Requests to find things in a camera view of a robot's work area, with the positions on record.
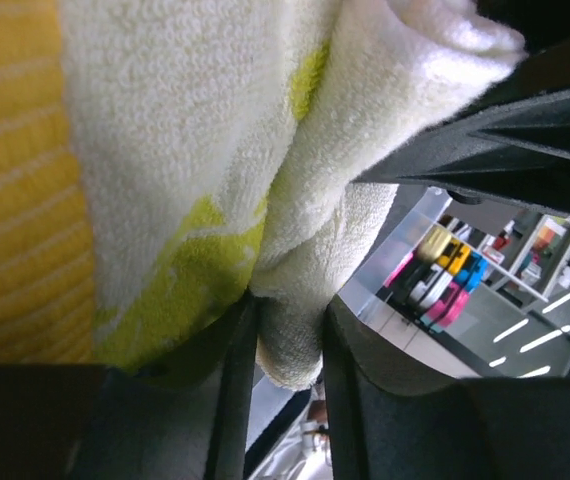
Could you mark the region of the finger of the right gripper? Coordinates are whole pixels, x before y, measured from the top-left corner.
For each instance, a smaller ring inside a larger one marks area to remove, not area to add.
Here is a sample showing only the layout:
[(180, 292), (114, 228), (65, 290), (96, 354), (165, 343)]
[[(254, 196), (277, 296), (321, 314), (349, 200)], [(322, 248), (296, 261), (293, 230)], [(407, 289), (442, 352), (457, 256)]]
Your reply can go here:
[(481, 15), (526, 40), (504, 82), (442, 126), (389, 154), (361, 183), (439, 187), (570, 217), (570, 1), (481, 1)]

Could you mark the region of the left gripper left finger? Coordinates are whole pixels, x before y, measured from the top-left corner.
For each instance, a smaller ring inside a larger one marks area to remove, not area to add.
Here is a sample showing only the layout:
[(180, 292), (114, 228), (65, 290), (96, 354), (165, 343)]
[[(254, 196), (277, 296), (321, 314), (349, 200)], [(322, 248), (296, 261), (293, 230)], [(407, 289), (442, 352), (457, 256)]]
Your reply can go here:
[(256, 349), (243, 296), (135, 374), (0, 365), (0, 479), (239, 479)]

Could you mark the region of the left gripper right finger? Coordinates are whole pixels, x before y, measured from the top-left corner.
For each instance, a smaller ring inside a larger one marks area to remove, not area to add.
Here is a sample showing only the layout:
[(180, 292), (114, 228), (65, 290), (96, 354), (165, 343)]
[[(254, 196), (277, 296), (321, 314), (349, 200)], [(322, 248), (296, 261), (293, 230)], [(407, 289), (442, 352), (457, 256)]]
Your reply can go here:
[(363, 324), (324, 316), (337, 479), (570, 479), (570, 378), (456, 379)]

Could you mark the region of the yellow green patterned towel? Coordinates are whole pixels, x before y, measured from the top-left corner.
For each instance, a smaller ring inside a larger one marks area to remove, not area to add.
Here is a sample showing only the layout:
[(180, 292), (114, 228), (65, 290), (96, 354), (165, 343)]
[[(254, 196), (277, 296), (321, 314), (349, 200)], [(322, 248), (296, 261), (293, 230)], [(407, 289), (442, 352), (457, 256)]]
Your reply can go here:
[(525, 54), (473, 1), (0, 1), (0, 363), (134, 371), (251, 293), (306, 388), (396, 195), (358, 177)]

